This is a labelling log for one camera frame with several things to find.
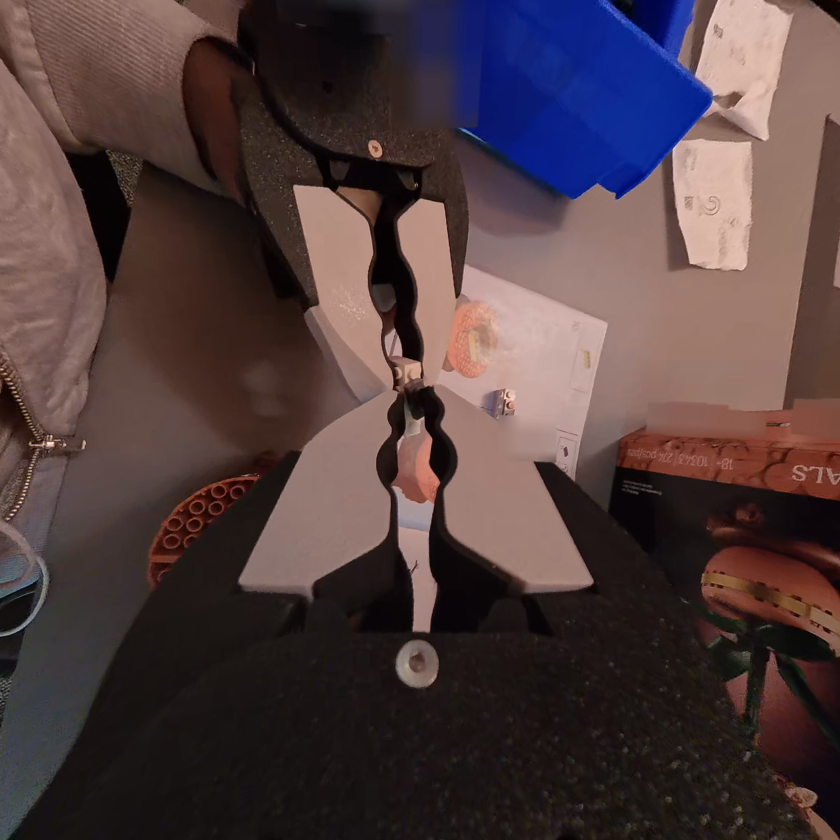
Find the blue plastic bin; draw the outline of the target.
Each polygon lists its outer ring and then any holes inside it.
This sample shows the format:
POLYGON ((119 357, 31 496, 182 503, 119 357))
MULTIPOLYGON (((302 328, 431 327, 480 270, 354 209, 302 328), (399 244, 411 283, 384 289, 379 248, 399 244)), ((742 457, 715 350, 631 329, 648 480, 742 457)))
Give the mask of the blue plastic bin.
POLYGON ((556 193, 624 196, 711 105, 679 61, 694 8, 487 2, 478 119, 458 131, 556 193))

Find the grey desk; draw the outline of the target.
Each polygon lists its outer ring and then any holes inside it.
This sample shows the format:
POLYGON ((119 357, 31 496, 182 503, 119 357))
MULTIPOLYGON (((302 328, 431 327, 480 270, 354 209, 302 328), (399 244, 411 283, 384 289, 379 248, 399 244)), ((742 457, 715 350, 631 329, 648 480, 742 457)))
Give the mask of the grey desk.
POLYGON ((150 240, 123 276, 59 502, 56 578, 27 631, 2 734, 11 838, 811 838, 736 726, 686 610, 585 491, 538 465, 595 590, 526 599, 499 629, 434 633, 429 688, 395 672, 407 631, 368 632, 236 576, 298 453, 211 527, 142 607, 138 485, 211 421, 245 420, 234 362, 278 351, 293 431, 326 382, 302 316, 217 199, 201 235, 150 240))

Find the dark building set box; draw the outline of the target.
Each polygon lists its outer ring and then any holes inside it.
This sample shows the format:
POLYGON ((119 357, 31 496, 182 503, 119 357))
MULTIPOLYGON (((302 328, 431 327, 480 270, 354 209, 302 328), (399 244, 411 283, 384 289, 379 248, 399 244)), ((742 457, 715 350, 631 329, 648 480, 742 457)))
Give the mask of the dark building set box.
POLYGON ((623 437, 609 512, 687 603, 782 792, 838 838, 838 401, 731 416, 623 437))

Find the round orange lego pot build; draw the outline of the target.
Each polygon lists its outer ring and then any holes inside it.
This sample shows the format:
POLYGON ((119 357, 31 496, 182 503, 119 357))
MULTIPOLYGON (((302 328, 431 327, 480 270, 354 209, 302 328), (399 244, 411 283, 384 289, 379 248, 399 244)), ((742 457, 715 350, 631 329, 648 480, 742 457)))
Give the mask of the round orange lego pot build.
POLYGON ((147 581, 157 588, 173 564, 261 478, 252 472, 226 478, 195 491, 176 505, 160 525, 149 549, 147 581))

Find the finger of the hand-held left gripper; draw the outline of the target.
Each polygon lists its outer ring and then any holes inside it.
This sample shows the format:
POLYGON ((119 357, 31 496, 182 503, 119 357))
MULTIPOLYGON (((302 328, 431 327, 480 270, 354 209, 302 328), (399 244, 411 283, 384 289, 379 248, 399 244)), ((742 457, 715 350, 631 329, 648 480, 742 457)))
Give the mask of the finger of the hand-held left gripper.
POLYGON ((418 200, 395 221, 394 326, 402 354, 423 365, 425 382, 444 367, 456 310, 445 205, 418 200))
POLYGON ((327 187, 296 185, 294 195, 317 298, 304 319, 353 395, 369 402, 394 387, 384 324, 371 295, 371 223, 327 187))

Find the person's left hand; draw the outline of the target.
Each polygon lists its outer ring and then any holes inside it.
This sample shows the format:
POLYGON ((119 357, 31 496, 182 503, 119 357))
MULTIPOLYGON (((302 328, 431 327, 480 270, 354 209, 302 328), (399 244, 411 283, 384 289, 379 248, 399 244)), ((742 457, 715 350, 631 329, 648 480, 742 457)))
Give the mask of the person's left hand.
POLYGON ((198 39, 182 73, 186 121, 205 173, 245 206, 240 106, 255 88, 253 70, 238 50, 215 38, 198 39))

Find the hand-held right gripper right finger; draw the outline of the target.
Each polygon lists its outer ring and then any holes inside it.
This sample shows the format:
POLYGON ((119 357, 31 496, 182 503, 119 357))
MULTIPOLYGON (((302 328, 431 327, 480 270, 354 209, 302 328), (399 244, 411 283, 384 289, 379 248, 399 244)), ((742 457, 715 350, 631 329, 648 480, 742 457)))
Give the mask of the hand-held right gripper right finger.
POLYGON ((444 442, 454 453, 437 492, 443 536, 516 592, 578 592, 587 569, 536 466, 513 456, 501 424, 446 387, 444 442))

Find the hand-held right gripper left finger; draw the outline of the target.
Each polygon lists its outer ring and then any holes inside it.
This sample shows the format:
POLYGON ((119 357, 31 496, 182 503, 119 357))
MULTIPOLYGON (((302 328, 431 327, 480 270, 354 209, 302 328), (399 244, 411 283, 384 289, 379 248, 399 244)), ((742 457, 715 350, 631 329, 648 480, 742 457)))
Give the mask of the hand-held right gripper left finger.
POLYGON ((403 398, 384 392, 301 451, 239 576, 246 592, 376 600, 396 577, 396 441, 403 398))

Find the person's left forearm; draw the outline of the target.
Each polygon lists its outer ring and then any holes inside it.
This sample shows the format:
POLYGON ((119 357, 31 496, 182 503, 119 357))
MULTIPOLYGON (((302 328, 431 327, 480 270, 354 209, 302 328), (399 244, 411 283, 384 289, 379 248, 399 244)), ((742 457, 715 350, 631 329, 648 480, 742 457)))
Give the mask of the person's left forearm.
POLYGON ((219 28, 177 2, 2 2, 2 62, 68 152, 115 151, 210 192, 182 73, 219 28))

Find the open building instruction booklet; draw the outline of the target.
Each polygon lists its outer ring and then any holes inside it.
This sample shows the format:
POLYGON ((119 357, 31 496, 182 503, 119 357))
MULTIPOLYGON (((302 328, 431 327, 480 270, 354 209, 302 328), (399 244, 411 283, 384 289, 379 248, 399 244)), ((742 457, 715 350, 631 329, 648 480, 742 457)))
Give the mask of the open building instruction booklet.
MULTIPOLYGON (((390 359, 396 266, 374 264, 371 295, 390 359)), ((465 269, 444 367, 437 381, 497 420, 512 455, 548 461, 574 478, 606 323, 482 270, 465 269), (495 417, 495 392, 512 389, 516 412, 495 417)))

